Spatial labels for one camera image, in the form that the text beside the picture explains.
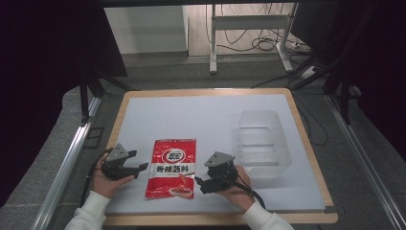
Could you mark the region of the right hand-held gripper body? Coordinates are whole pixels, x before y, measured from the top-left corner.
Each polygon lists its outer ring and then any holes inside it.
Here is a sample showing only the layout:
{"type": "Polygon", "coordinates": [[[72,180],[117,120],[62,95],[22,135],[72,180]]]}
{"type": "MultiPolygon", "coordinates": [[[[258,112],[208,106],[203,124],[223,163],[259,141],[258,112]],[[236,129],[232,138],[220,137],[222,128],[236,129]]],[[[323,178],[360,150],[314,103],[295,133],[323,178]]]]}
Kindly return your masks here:
{"type": "Polygon", "coordinates": [[[227,190],[230,183],[237,180],[235,157],[231,154],[216,151],[205,163],[208,169],[208,180],[199,179],[200,190],[203,194],[227,190]]]}

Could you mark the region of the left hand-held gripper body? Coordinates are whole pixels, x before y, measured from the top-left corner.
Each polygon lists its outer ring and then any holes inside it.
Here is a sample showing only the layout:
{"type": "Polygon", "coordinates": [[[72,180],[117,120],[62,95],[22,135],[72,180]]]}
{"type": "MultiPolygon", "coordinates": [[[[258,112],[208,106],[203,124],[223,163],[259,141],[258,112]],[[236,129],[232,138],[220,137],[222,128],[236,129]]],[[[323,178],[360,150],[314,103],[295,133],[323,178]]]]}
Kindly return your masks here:
{"type": "Polygon", "coordinates": [[[128,151],[121,144],[117,144],[102,163],[102,173],[112,180],[119,180],[131,175],[137,177],[138,174],[129,174],[124,170],[124,163],[128,158],[128,151]]]}

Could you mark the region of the red seasoning packet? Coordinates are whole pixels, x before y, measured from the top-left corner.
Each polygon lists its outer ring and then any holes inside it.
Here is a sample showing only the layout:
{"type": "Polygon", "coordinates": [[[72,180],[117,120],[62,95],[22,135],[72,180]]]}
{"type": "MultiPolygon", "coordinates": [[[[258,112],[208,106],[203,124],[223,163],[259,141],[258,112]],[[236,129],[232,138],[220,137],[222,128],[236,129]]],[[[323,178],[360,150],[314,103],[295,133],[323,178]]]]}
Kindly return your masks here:
{"type": "Polygon", "coordinates": [[[146,188],[147,198],[193,199],[195,139],[156,140],[146,188]]]}

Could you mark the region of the clear plastic container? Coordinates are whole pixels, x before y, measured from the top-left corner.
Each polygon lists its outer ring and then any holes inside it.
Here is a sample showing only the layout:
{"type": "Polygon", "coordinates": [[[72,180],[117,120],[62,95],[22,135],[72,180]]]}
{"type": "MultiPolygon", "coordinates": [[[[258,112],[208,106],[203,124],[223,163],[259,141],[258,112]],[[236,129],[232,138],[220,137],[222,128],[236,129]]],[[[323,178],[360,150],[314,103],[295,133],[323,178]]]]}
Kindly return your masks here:
{"type": "Polygon", "coordinates": [[[252,179],[271,180],[291,165],[279,114],[244,110],[238,122],[241,163],[252,179]]]}

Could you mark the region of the person's left hand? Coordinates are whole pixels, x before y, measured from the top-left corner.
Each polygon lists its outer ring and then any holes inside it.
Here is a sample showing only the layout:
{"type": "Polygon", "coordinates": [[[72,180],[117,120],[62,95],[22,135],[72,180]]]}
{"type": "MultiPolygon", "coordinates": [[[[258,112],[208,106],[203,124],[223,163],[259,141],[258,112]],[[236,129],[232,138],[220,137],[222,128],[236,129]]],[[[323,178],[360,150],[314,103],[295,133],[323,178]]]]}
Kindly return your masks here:
{"type": "Polygon", "coordinates": [[[121,186],[134,180],[135,177],[131,175],[119,180],[110,180],[107,178],[102,173],[102,163],[105,161],[106,157],[107,154],[105,153],[97,162],[96,169],[94,169],[92,174],[91,190],[101,196],[111,198],[121,186]]]}

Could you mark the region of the person's right hand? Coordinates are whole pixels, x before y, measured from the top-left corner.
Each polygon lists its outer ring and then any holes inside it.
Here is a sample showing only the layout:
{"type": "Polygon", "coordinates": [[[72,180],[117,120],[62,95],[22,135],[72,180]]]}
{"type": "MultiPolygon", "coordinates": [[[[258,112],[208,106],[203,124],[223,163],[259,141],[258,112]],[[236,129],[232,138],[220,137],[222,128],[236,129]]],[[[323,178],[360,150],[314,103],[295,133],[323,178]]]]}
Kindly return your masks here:
{"type": "MultiPolygon", "coordinates": [[[[246,171],[242,166],[236,165],[239,178],[237,183],[246,184],[248,187],[251,186],[250,177],[247,175],[246,171]]],[[[255,199],[244,192],[238,187],[231,187],[228,190],[217,192],[218,195],[224,196],[228,199],[234,206],[236,206],[242,213],[248,211],[248,209],[255,203],[255,199]]]]}

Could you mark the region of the white mat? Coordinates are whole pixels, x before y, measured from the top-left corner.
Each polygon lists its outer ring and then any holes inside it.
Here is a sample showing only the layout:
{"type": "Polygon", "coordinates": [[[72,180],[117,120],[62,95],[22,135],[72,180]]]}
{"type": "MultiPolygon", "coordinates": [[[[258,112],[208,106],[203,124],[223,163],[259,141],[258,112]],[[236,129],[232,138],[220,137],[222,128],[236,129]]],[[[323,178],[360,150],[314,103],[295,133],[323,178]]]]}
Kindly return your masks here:
{"type": "Polygon", "coordinates": [[[244,110],[273,110],[279,114],[291,165],[271,180],[252,179],[270,211],[322,211],[326,202],[309,160],[311,151],[296,106],[284,94],[244,96],[126,97],[110,136],[110,145],[137,150],[129,165],[149,162],[161,139],[195,139],[195,173],[206,175],[204,163],[216,151],[232,154],[241,164],[238,122],[244,110]]]}

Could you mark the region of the black metal stand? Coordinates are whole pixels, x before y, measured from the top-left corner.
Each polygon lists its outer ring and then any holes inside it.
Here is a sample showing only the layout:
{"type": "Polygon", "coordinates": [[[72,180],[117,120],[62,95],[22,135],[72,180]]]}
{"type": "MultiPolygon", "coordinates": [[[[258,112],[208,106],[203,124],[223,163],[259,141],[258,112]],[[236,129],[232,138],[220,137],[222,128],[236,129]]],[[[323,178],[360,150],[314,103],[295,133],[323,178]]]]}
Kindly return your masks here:
{"type": "Polygon", "coordinates": [[[81,109],[81,125],[84,126],[90,120],[90,108],[88,102],[88,91],[91,91],[94,97],[100,98],[104,95],[104,87],[101,80],[122,89],[124,92],[134,91],[133,87],[113,78],[103,72],[97,71],[95,74],[83,74],[80,78],[79,94],[80,94],[80,109],[81,109]]]}
{"type": "Polygon", "coordinates": [[[324,50],[326,52],[327,50],[334,49],[336,53],[335,59],[328,65],[325,65],[319,72],[289,87],[290,90],[300,90],[317,79],[327,76],[323,92],[327,95],[332,95],[338,87],[341,87],[339,112],[347,125],[350,124],[348,115],[350,100],[350,76],[347,74],[349,70],[348,64],[350,63],[350,57],[353,56],[356,42],[359,40],[360,35],[376,9],[377,0],[359,0],[359,3],[358,13],[340,33],[337,41],[330,43],[324,50]]]}

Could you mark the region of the dark curtain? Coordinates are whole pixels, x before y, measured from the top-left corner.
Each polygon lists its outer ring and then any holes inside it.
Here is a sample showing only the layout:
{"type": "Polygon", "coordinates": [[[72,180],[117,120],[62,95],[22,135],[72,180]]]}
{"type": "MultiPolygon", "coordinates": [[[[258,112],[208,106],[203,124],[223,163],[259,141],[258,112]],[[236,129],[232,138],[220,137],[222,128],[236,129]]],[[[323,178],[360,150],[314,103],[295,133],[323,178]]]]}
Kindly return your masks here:
{"type": "Polygon", "coordinates": [[[101,0],[0,0],[0,207],[82,78],[123,77],[101,0]]]}
{"type": "Polygon", "coordinates": [[[338,0],[328,43],[344,49],[363,10],[375,5],[345,62],[360,108],[406,160],[406,0],[338,0]]]}

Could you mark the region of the white cabinet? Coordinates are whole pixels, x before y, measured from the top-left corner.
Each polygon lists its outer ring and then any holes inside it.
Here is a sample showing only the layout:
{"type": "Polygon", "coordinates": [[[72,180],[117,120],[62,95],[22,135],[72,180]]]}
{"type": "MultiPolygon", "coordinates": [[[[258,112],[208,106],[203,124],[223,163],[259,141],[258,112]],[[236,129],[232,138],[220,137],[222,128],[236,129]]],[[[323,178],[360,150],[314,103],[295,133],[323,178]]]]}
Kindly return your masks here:
{"type": "Polygon", "coordinates": [[[182,6],[105,8],[122,54],[188,50],[188,18],[182,6]]]}

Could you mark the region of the white power strip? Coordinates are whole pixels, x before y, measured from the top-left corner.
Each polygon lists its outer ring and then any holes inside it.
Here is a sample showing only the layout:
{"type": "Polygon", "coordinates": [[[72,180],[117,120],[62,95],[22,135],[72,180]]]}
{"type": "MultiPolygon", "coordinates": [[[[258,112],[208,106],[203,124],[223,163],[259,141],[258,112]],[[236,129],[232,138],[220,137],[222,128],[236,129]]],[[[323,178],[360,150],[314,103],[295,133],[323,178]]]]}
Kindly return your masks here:
{"type": "Polygon", "coordinates": [[[305,70],[305,71],[301,74],[301,78],[305,80],[305,79],[311,77],[312,75],[314,75],[315,73],[317,73],[319,70],[320,70],[319,67],[310,66],[307,70],[305,70]]]}

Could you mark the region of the aluminium rail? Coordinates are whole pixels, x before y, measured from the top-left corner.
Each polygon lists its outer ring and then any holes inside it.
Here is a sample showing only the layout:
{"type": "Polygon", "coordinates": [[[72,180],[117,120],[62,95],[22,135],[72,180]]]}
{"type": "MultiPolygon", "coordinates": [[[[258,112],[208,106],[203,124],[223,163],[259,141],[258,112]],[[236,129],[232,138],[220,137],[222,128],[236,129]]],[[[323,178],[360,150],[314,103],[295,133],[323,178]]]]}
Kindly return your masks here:
{"type": "Polygon", "coordinates": [[[100,102],[101,99],[93,98],[91,103],[88,105],[89,118],[83,125],[78,128],[74,139],[65,154],[61,166],[59,167],[52,186],[48,194],[46,195],[30,230],[47,229],[57,207],[59,199],[61,198],[62,193],[66,187],[70,174],[75,167],[80,150],[93,123],[94,117],[96,116],[100,102]]]}
{"type": "Polygon", "coordinates": [[[326,100],[394,230],[406,230],[406,218],[401,214],[394,197],[383,183],[351,125],[348,125],[342,117],[339,104],[333,96],[326,96],[326,100]]]}

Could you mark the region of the white metal desk frame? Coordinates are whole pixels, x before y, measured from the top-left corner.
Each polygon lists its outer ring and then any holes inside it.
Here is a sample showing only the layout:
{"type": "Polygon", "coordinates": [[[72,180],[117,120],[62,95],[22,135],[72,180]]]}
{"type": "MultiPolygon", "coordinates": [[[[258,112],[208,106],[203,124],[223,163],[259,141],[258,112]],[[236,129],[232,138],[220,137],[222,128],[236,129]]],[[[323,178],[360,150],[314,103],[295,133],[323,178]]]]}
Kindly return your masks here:
{"type": "Polygon", "coordinates": [[[293,72],[293,67],[286,54],[286,42],[294,20],[298,3],[291,3],[289,12],[282,14],[249,14],[249,15],[219,15],[216,13],[217,5],[212,4],[211,9],[211,50],[210,73],[217,72],[216,33],[219,31],[282,31],[280,39],[276,42],[276,50],[287,73],[293,72]]]}

